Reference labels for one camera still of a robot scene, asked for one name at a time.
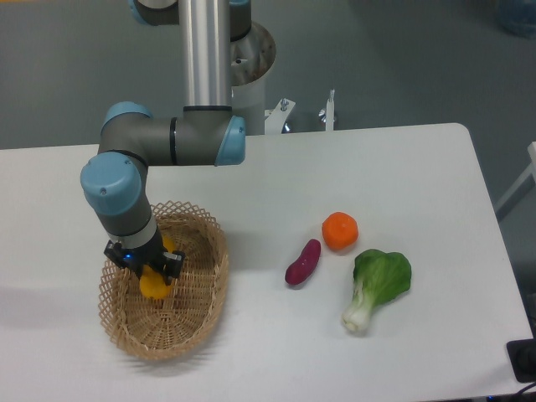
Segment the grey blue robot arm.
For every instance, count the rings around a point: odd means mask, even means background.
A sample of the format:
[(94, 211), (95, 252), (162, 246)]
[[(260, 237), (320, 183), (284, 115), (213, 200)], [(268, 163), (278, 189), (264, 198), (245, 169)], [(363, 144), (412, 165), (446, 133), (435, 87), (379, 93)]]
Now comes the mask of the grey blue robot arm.
[(180, 118), (155, 119), (133, 102), (112, 106), (96, 156), (81, 170), (85, 199), (109, 236), (106, 257), (142, 276), (152, 268), (170, 284), (185, 254), (168, 250), (146, 196), (151, 166), (227, 166), (245, 159), (245, 120), (231, 106), (227, 1), (175, 1), (183, 38), (186, 101)]

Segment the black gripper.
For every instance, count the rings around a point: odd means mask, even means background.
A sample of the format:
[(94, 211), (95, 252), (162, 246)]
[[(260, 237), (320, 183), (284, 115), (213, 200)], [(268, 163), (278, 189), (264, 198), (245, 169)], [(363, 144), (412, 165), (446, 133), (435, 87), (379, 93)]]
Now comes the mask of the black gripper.
[(128, 269), (137, 279), (142, 275), (143, 266), (148, 265), (162, 277), (167, 286), (173, 279), (179, 278), (185, 261), (182, 251), (165, 251), (159, 229), (154, 230), (147, 243), (135, 248), (126, 248), (121, 242), (109, 240), (104, 255), (120, 269)]

